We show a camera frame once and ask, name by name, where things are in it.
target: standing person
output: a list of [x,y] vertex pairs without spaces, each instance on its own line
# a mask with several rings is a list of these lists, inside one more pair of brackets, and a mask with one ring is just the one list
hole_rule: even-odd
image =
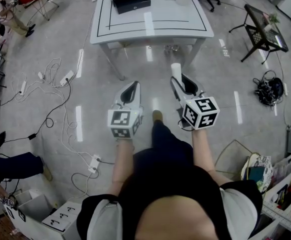
[[25,26],[23,22],[17,18],[13,11],[11,11],[14,6],[15,5],[7,5],[6,0],[0,0],[0,23],[8,26],[19,35],[27,38],[33,34],[33,28],[36,24],[33,24],[30,27]]
[[82,240],[247,240],[262,209],[253,180],[216,172],[205,129],[192,145],[152,114],[152,148],[133,155],[119,140],[107,194],[86,198],[76,226]]
[[52,181],[52,174],[40,156],[28,152],[9,158],[0,157],[0,183],[4,179],[26,179],[38,174]]

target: black pants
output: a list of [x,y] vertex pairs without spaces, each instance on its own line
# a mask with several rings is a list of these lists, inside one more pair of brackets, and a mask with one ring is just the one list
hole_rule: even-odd
[[134,170],[149,170],[154,164],[173,163],[193,166],[193,148],[174,136],[163,122],[157,120],[152,128],[152,148],[134,155]]
[[0,157],[0,182],[4,179],[26,179],[43,172],[41,158],[30,152],[10,158]]

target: black shirt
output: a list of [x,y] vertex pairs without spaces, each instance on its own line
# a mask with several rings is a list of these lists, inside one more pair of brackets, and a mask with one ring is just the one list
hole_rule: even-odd
[[101,200],[108,199],[119,202],[122,207],[123,239],[134,240],[140,217],[147,206],[163,197],[183,196],[201,205],[213,222],[219,239],[230,240],[220,188],[240,191],[252,201],[258,215],[260,214],[262,196],[253,180],[229,182],[219,187],[211,176],[198,166],[157,164],[147,171],[130,176],[118,197],[104,194],[86,198],[77,218],[77,229],[81,239],[87,239],[94,209]]

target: potted plant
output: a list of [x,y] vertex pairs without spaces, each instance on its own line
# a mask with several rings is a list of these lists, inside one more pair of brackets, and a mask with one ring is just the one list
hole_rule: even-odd
[[264,28],[264,31],[268,32],[271,29],[275,29],[275,25],[276,23],[280,23],[279,19],[278,19],[278,15],[276,13],[271,13],[269,15],[267,15],[265,17],[266,21],[267,21],[267,25]]

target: small glass table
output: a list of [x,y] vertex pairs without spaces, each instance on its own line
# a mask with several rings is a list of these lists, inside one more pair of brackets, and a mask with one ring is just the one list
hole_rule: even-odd
[[[234,27],[229,31],[229,33],[231,33],[232,30],[245,27],[253,44],[252,49],[241,60],[241,62],[248,58],[257,49],[268,52],[262,64],[266,62],[270,53],[276,51],[284,51],[286,53],[289,50],[277,25],[272,24],[272,28],[269,31],[265,30],[266,26],[269,24],[267,19],[269,15],[257,8],[252,7],[249,4],[246,4],[244,6],[244,9],[246,10],[244,23],[242,25]],[[246,24],[248,15],[252,19],[255,26]]]

